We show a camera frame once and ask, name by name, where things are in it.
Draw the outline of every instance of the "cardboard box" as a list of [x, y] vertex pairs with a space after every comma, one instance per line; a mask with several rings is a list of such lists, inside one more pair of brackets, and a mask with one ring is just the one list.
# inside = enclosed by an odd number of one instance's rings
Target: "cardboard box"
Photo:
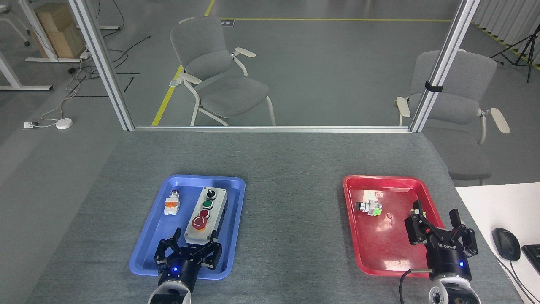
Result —
[[47, 3], [34, 12], [46, 32], [61, 32], [73, 23], [70, 8], [66, 3]]
[[74, 23], [60, 32], [47, 32], [58, 58], [78, 58], [84, 51], [84, 40]]

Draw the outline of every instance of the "red button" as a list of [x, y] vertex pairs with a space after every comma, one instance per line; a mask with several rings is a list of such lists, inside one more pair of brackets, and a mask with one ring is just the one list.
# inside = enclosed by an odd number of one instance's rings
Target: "red button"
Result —
[[209, 218], [210, 217], [210, 211], [206, 210], [206, 209], [203, 209], [199, 212], [199, 215], [202, 216], [202, 217], [205, 217], [205, 218]]
[[206, 228], [207, 222], [208, 221], [205, 217], [197, 216], [193, 219], [193, 221], [191, 221], [191, 226], [193, 226], [193, 228], [195, 228], [196, 230], [203, 230], [204, 228]]

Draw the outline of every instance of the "gray tablecloth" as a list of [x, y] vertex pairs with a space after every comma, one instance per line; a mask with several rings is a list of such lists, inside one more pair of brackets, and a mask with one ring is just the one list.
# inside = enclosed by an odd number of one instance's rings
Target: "gray tablecloth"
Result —
[[[246, 181], [231, 274], [199, 280], [194, 303], [396, 303], [398, 277], [355, 262], [341, 181], [349, 174], [413, 176], [444, 224], [457, 208], [476, 226], [422, 134], [132, 132], [112, 153], [28, 303], [146, 303], [157, 278], [128, 269], [164, 179]], [[301, 209], [292, 213], [291, 208]], [[486, 242], [469, 262], [483, 303], [521, 303]], [[407, 278], [406, 303], [427, 303], [428, 279]]]

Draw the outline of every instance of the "round white device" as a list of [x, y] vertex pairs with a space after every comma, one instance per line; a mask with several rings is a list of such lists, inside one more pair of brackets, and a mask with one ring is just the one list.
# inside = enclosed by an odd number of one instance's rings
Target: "round white device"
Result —
[[71, 119], [63, 118], [56, 122], [56, 128], [58, 128], [59, 130], [63, 130], [63, 129], [67, 129], [71, 127], [72, 124], [73, 124], [73, 121]]

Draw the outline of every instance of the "green push button component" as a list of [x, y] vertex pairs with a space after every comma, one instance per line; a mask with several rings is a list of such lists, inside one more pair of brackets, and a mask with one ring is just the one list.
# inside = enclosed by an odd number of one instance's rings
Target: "green push button component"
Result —
[[214, 207], [214, 202], [211, 200], [206, 200], [202, 203], [202, 207], [205, 209], [212, 209], [212, 207]]

